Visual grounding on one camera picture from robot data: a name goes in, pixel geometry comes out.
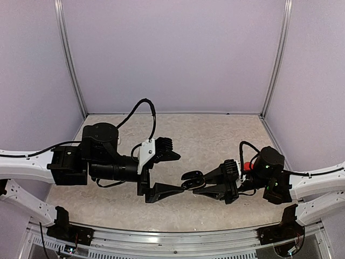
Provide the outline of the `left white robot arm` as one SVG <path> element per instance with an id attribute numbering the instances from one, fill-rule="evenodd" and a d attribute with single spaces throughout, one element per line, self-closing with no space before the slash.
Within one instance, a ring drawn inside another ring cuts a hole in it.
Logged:
<path id="1" fill-rule="evenodd" d="M 75 235 L 69 214 L 60 206 L 52 206 L 23 190 L 16 182 L 38 180 L 56 186 L 85 186 L 88 179 L 95 182 L 112 180 L 115 185 L 137 184 L 137 195 L 146 203 L 184 192 L 184 188 L 163 183 L 150 184 L 149 171 L 153 165 L 175 161 L 180 155 L 173 151 L 170 138 L 149 137 L 136 146 L 138 156 L 118 152 L 118 128 L 109 123 L 85 126 L 81 141 L 66 141 L 34 153 L 1 151 L 1 201 L 11 203 L 52 227 L 64 240 Z"/>

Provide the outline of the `black earbud charging case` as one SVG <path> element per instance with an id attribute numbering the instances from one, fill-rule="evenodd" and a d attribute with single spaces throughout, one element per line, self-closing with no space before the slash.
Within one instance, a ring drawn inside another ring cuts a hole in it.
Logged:
<path id="1" fill-rule="evenodd" d="M 181 176 L 181 187 L 185 190 L 195 190 L 206 185 L 204 174 L 201 171 L 190 171 Z"/>

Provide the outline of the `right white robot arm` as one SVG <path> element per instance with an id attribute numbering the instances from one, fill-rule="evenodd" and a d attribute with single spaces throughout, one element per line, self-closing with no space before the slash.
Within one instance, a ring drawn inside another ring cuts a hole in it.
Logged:
<path id="1" fill-rule="evenodd" d="M 231 204 L 240 195 L 263 189 L 263 198 L 285 208 L 276 235 L 282 240 L 296 232 L 297 225 L 306 226 L 344 207 L 344 163 L 309 172 L 292 172 L 284 168 L 285 157 L 271 146 L 256 150 L 245 162 L 243 148 L 238 161 L 226 160 L 207 174 L 186 174 L 184 187 Z"/>

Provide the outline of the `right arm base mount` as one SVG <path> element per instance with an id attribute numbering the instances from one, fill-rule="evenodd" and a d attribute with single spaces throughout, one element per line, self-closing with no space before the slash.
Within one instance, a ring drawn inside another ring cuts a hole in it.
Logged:
<path id="1" fill-rule="evenodd" d="M 261 245 L 277 243 L 297 238 L 305 233 L 305 228 L 299 225 L 296 216 L 283 213 L 280 223 L 257 229 Z"/>

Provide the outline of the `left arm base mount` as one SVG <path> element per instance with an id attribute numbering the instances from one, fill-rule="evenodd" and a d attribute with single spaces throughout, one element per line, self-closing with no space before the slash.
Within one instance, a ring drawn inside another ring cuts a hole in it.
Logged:
<path id="1" fill-rule="evenodd" d="M 48 236 L 76 245 L 91 245 L 94 229 L 70 224 L 69 213 L 61 206 L 56 206 L 56 212 L 57 216 L 53 221 L 54 224 L 47 227 Z"/>

